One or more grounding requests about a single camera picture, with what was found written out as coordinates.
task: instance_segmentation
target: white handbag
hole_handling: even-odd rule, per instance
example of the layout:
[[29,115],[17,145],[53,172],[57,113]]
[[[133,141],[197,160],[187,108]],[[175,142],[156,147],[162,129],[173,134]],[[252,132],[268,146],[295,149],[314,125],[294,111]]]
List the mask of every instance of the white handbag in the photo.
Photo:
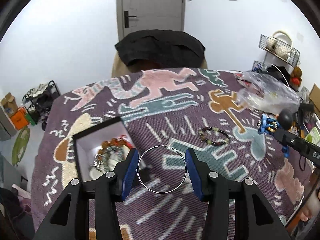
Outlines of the white handbag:
[[[283,34],[288,37],[291,41],[290,48],[284,45],[280,40],[278,40],[275,36],[278,34]],[[288,57],[293,53],[293,41],[290,38],[289,34],[285,31],[276,31],[271,37],[267,38],[266,49],[270,52],[276,54],[278,57],[282,58],[284,61],[287,61]]]

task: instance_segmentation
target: patterned blanket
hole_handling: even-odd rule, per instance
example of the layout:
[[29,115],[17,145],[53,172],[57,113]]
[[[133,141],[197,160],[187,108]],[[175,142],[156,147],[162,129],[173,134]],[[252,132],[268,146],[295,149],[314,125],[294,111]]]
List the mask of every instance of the patterned blanket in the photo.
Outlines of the patterned blanket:
[[[299,154],[286,159],[272,137],[258,135],[259,116],[236,103],[241,88],[228,72],[203,69],[148,70],[97,82],[57,98],[35,161],[32,212],[35,227],[71,179],[77,177],[72,136],[120,115],[140,153],[165,143],[185,152],[192,147],[201,161],[228,179],[252,178],[285,223],[303,195],[311,174],[299,169]],[[227,145],[199,140],[203,126],[230,134]],[[149,187],[162,191],[179,184],[182,162],[172,153],[150,154]],[[230,237],[234,231],[234,201],[230,200]],[[90,236],[94,210],[90,206]],[[155,195],[141,185],[132,189],[117,213],[124,239],[200,239],[207,204],[193,193],[190,179],[176,191]]]

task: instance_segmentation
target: black jacket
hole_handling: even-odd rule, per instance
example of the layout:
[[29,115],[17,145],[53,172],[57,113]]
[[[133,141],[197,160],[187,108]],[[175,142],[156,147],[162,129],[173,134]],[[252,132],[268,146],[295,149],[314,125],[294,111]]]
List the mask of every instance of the black jacket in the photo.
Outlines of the black jacket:
[[147,30],[130,33],[115,45],[128,67],[139,59],[159,63],[163,68],[200,68],[205,47],[185,32]]

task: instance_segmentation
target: blue gripper pad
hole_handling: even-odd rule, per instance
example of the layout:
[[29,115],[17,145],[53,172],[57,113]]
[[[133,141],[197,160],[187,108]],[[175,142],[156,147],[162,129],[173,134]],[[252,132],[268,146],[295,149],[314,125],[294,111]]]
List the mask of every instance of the blue gripper pad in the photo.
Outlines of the blue gripper pad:
[[124,175],[124,179],[122,180],[122,193],[121,193],[121,199],[122,201],[125,200],[125,198],[129,195],[132,182],[134,179],[134,176],[136,174],[137,166],[139,161],[139,154],[137,149],[135,150],[133,157],[129,163],[128,169]]
[[188,170],[191,184],[193,187],[193,192],[196,194],[196,196],[199,198],[199,200],[202,201],[204,198],[204,194],[202,192],[201,178],[199,176],[199,173],[198,173],[196,165],[195,165],[195,161],[199,161],[199,160],[197,157],[196,157],[195,161],[193,160],[193,158],[190,154],[190,150],[193,151],[193,149],[186,150],[187,170]]

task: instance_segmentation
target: stuffed toy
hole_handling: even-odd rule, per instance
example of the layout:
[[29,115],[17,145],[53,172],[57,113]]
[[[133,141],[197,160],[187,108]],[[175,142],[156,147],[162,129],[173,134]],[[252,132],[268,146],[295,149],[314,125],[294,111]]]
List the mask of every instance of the stuffed toy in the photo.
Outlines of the stuffed toy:
[[302,70],[300,67],[294,67],[292,73],[291,73],[291,78],[290,78],[290,84],[293,87],[300,87],[301,85],[301,76],[302,76]]

